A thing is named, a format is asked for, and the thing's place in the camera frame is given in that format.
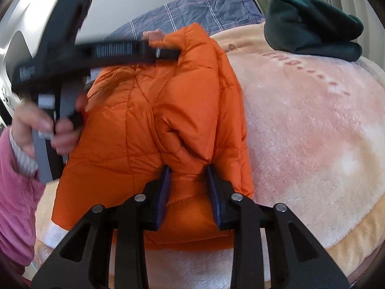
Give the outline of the person's left hand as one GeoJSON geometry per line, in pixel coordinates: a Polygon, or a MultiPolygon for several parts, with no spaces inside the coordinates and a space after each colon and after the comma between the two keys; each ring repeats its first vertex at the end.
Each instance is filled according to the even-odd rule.
{"type": "Polygon", "coordinates": [[[76,147],[82,129],[75,129],[68,118],[61,118],[53,123],[51,117],[35,103],[25,101],[15,109],[10,132],[18,147],[31,158],[35,158],[32,130],[46,133],[55,131],[51,146],[59,155],[69,155],[76,147]]]}

